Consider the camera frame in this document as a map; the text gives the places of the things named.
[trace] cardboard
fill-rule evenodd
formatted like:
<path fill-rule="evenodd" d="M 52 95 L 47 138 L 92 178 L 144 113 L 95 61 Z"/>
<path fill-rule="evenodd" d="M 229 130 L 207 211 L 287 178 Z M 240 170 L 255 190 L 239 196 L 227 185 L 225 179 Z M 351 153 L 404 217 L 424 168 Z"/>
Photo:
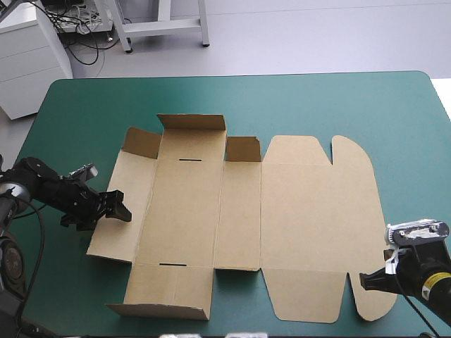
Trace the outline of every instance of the cardboard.
<path fill-rule="evenodd" d="M 383 264 L 385 227 L 368 156 L 346 137 L 227 137 L 222 115 L 159 115 L 163 135 L 130 128 L 109 189 L 131 223 L 105 219 L 88 254 L 131 262 L 121 315 L 208 320 L 214 269 L 263 270 L 282 320 L 332 323 L 349 273 L 357 311 L 386 314 L 395 295 L 358 272 Z"/>

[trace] power cord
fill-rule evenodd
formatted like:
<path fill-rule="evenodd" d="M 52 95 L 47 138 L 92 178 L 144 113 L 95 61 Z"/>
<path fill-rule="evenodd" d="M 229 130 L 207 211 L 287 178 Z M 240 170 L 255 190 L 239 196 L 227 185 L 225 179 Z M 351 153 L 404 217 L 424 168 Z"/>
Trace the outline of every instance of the power cord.
<path fill-rule="evenodd" d="M 83 33 L 82 30 L 80 30 L 80 32 L 84 35 L 89 34 L 92 37 L 92 40 L 94 42 L 94 45 L 96 49 L 96 56 L 94 58 L 94 60 L 92 62 L 84 62 L 83 60 L 80 60 L 75 53 L 73 52 L 73 50 L 70 48 L 70 46 L 72 44 L 68 44 L 67 46 L 65 46 L 65 48 L 69 51 L 69 53 L 74 57 L 74 59 L 83 64 L 83 65 L 94 65 L 98 60 L 99 60 L 99 45 L 97 44 L 97 39 L 94 36 L 91 28 L 89 27 L 89 25 L 84 22 L 82 19 L 80 18 L 76 18 L 75 16 L 69 16 L 69 15 L 65 15 L 65 14 L 56 14 L 56 13 L 52 13 L 52 12 L 48 12 L 47 10 L 45 10 L 44 8 L 38 6 L 37 4 L 31 2 L 31 1 L 26 1 L 29 4 L 32 4 L 34 7 L 36 7 L 37 9 L 39 9 L 41 12 L 43 12 L 43 14 L 50 20 L 50 22 L 53 24 L 53 26 L 56 28 L 58 33 L 64 33 L 64 29 L 61 27 L 62 23 L 72 23 L 75 25 L 75 31 L 78 32 L 79 31 L 79 27 L 85 26 L 88 33 Z"/>
<path fill-rule="evenodd" d="M 43 204 L 43 205 L 41 205 L 39 208 L 38 208 L 38 211 L 41 211 L 43 208 L 45 208 L 47 205 L 46 204 Z M 36 212 L 35 211 L 32 211 L 31 213 L 26 213 L 25 215 L 20 215 L 20 216 L 16 216 L 16 217 L 14 217 L 13 219 L 14 220 L 18 220 L 19 218 L 24 218 L 24 217 L 28 217 L 28 216 L 31 216 L 31 215 L 34 215 Z"/>
<path fill-rule="evenodd" d="M 430 324 L 430 322 L 426 319 L 426 317 L 424 317 L 424 314 L 421 313 L 421 311 L 415 306 L 415 304 L 409 299 L 409 297 L 407 297 L 404 289 L 401 286 L 400 281 L 397 278 L 397 275 L 394 274 L 395 276 L 395 281 L 397 284 L 397 288 L 401 291 L 401 295 L 404 297 L 404 299 L 406 300 L 406 302 L 414 309 L 414 311 L 416 312 L 417 315 L 420 316 L 420 318 L 424 321 L 424 323 L 427 325 L 427 327 L 429 327 L 429 329 L 432 331 L 432 333 L 435 335 L 435 338 L 440 338 L 440 335 L 438 334 L 438 332 L 434 329 L 434 327 L 432 326 L 432 324 Z"/>
<path fill-rule="evenodd" d="M 41 239 L 39 241 L 39 253 L 37 255 L 35 268 L 33 269 L 33 273 L 32 273 L 31 278 L 30 278 L 30 283 L 29 283 L 28 288 L 27 288 L 27 293 L 25 294 L 23 302 L 22 302 L 20 308 L 18 309 L 18 314 L 17 314 L 17 318 L 16 318 L 18 327 L 22 327 L 23 310 L 25 308 L 25 305 L 28 302 L 28 299 L 30 297 L 30 293 L 31 293 L 31 291 L 33 289 L 33 285 L 35 284 L 37 271 L 39 270 L 39 266 L 41 265 L 42 255 L 44 254 L 44 245 L 45 245 L 44 219 L 42 218 L 41 212 L 35 206 L 33 206 L 29 201 L 26 201 L 26 200 L 24 200 L 24 199 L 22 199 L 20 197 L 13 196 L 13 195 L 11 195 L 11 193 L 5 193 L 5 194 L 2 194 L 0 196 L 6 197 L 7 199 L 12 199 L 14 201 L 19 201 L 19 202 L 22 202 L 22 203 L 26 204 L 27 206 L 29 206 L 30 208 L 32 208 L 34 210 L 34 212 L 37 215 L 37 219 L 39 220 L 39 228 L 40 228 L 40 234 L 41 234 Z"/>

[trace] white object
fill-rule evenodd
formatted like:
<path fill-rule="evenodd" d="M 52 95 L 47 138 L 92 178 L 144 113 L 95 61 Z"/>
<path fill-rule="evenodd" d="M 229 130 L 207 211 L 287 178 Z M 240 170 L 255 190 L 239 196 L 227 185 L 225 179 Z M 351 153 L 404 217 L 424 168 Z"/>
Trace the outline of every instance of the white object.
<path fill-rule="evenodd" d="M 132 51 L 131 37 L 150 37 L 177 33 L 201 32 L 202 44 L 209 46 L 205 0 L 198 0 L 199 19 L 171 20 L 171 0 L 159 0 L 158 21 L 150 23 L 126 23 L 117 0 L 107 0 L 114 26 L 124 51 Z"/>
<path fill-rule="evenodd" d="M 10 119 L 37 113 L 50 84 L 72 78 L 53 25 L 31 4 L 0 23 L 0 46 L 0 108 Z"/>
<path fill-rule="evenodd" d="M 86 26 L 89 27 L 89 29 L 92 32 L 109 32 L 113 29 L 113 21 L 111 19 L 111 14 L 107 10 L 107 8 L 104 5 L 104 1 L 102 0 L 86 0 L 85 5 L 87 8 L 89 8 L 90 11 L 96 11 L 99 13 L 99 19 L 88 21 L 86 22 Z M 68 14 L 68 16 L 75 16 L 78 17 L 76 11 L 74 9 L 71 10 Z M 82 32 L 83 34 L 88 34 L 89 31 L 87 30 L 85 25 L 79 25 L 76 29 L 77 25 L 74 25 L 72 23 L 63 23 L 61 24 L 61 28 L 66 33 L 75 32 L 75 29 L 77 32 Z"/>
<path fill-rule="evenodd" d="M 451 79 L 431 79 L 431 82 L 451 120 Z"/>

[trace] gray floor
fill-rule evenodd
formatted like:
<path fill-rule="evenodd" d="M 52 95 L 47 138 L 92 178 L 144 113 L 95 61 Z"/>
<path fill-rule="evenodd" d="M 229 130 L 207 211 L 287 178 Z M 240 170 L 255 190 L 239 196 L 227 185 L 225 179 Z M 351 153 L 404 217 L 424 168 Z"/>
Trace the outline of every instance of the gray floor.
<path fill-rule="evenodd" d="M 149 20 L 150 0 L 122 0 L 132 21 Z M 206 0 L 211 46 L 199 34 L 116 45 L 75 77 L 161 77 L 422 70 L 451 77 L 451 0 Z M 197 14 L 197 0 L 173 0 L 175 18 Z M 77 53 L 91 61 L 94 51 Z M 14 162 L 34 117 L 0 112 L 0 154 Z"/>

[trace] cable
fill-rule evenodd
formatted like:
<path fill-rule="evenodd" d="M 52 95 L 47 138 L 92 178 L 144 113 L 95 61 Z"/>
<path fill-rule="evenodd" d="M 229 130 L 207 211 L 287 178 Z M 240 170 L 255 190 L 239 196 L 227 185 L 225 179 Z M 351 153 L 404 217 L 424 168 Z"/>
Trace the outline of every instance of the cable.
<path fill-rule="evenodd" d="M 95 38 L 91 28 L 89 28 L 89 26 L 88 26 L 88 24 L 86 22 L 84 22 L 80 18 L 76 18 L 75 16 L 61 15 L 61 14 L 55 14 L 55 13 L 52 13 L 52 12 L 48 12 L 45 9 L 41 8 L 40 6 L 38 6 L 37 4 L 34 4 L 31 1 L 26 1 L 26 2 L 28 2 L 29 4 L 32 4 L 34 7 L 38 8 L 41 12 L 43 12 L 43 14 L 50 20 L 50 22 L 53 24 L 53 26 L 56 28 L 56 30 L 59 33 L 64 33 L 65 32 L 64 29 L 61 27 L 61 23 L 72 23 L 72 24 L 76 25 L 75 26 L 75 31 L 76 32 L 77 32 L 77 29 L 79 27 L 82 27 L 82 25 L 84 25 L 87 28 L 88 33 L 83 33 L 82 30 L 80 31 L 80 33 L 84 34 L 84 35 L 86 35 L 86 34 L 90 34 L 91 35 L 91 37 L 92 37 L 92 39 L 94 41 L 94 44 L 95 44 L 95 49 L 96 49 L 96 57 L 95 57 L 95 59 L 92 62 L 84 62 L 84 61 L 80 60 L 75 55 L 73 50 L 70 48 L 70 45 L 66 46 L 66 49 L 69 51 L 70 54 L 72 54 L 73 58 L 76 61 L 78 61 L 79 63 L 81 63 L 83 65 L 94 65 L 99 60 L 99 46 L 97 44 L 97 39 Z"/>
<path fill-rule="evenodd" d="M 39 208 L 38 208 L 38 210 L 39 211 L 41 211 L 43 208 L 45 208 L 47 205 L 46 204 L 42 204 Z M 28 217 L 28 216 L 31 216 L 31 215 L 34 215 L 35 214 L 35 212 L 34 211 L 32 211 L 31 213 L 26 213 L 25 215 L 19 215 L 19 216 L 16 216 L 16 217 L 14 217 L 13 219 L 14 220 L 18 220 L 19 218 L 24 218 L 24 217 Z"/>
<path fill-rule="evenodd" d="M 401 295 L 404 297 L 404 299 L 406 300 L 406 302 L 414 309 L 414 311 L 416 312 L 417 315 L 420 316 L 420 318 L 424 321 L 424 323 L 427 325 L 427 327 L 429 327 L 429 329 L 432 331 L 432 333 L 435 335 L 435 338 L 440 338 L 440 335 L 438 334 L 438 332 L 433 328 L 432 324 L 430 324 L 430 322 L 426 319 L 426 317 L 424 317 L 423 313 L 421 313 L 421 311 L 415 306 L 415 304 L 409 299 L 409 297 L 407 297 L 404 289 L 402 288 L 400 281 L 397 278 L 397 275 L 394 274 L 395 276 L 395 281 L 397 284 L 398 289 L 401 291 Z"/>
<path fill-rule="evenodd" d="M 124 18 L 124 20 L 127 20 L 129 23 L 132 23 L 132 21 L 129 18 Z M 113 48 L 115 45 L 117 45 L 119 43 L 120 39 L 117 39 L 111 46 L 108 47 L 97 47 L 97 49 L 102 50 L 102 51 L 106 51 L 108 49 Z M 96 47 L 94 46 L 90 46 L 89 44 L 84 44 L 82 42 L 76 41 L 75 44 L 81 44 L 82 46 L 88 47 L 88 48 L 92 48 L 92 49 L 96 49 Z"/>
<path fill-rule="evenodd" d="M 93 47 L 93 46 L 90 46 L 89 44 L 84 44 L 84 43 L 82 43 L 82 42 L 80 42 L 80 41 L 77 41 L 76 42 L 76 44 L 81 44 L 82 46 L 85 46 L 85 47 L 88 47 L 88 48 L 92 48 L 92 49 L 98 49 L 98 50 L 100 50 L 100 51 L 106 51 L 106 50 L 108 50 L 108 49 L 111 49 L 111 48 L 113 48 L 115 45 L 117 45 L 118 43 L 119 43 L 119 39 L 117 39 L 111 46 L 108 46 L 108 47 Z"/>
<path fill-rule="evenodd" d="M 24 200 L 24 199 L 22 199 L 20 197 L 13 196 L 11 194 L 2 194 L 0 196 L 6 197 L 7 199 L 12 199 L 14 201 L 20 201 L 20 202 L 22 202 L 24 204 L 27 204 L 30 208 L 32 208 L 35 211 L 35 213 L 37 215 L 37 219 L 39 220 L 39 228 L 40 228 L 40 232 L 41 232 L 41 240 L 39 242 L 39 253 L 37 255 L 35 268 L 33 269 L 33 273 L 32 273 L 31 278 L 30 278 L 30 283 L 28 285 L 27 293 L 25 294 L 23 302 L 20 305 L 20 308 L 18 309 L 18 314 L 17 314 L 17 318 L 16 318 L 18 327 L 22 327 L 23 310 L 25 308 L 25 305 L 27 304 L 28 298 L 30 297 L 30 293 L 31 293 L 31 291 L 33 289 L 33 285 L 35 284 L 37 271 L 39 270 L 39 266 L 41 265 L 42 255 L 44 254 L 44 245 L 45 245 L 44 219 L 42 218 L 41 212 L 35 206 L 33 206 L 29 201 L 26 201 L 26 200 Z"/>

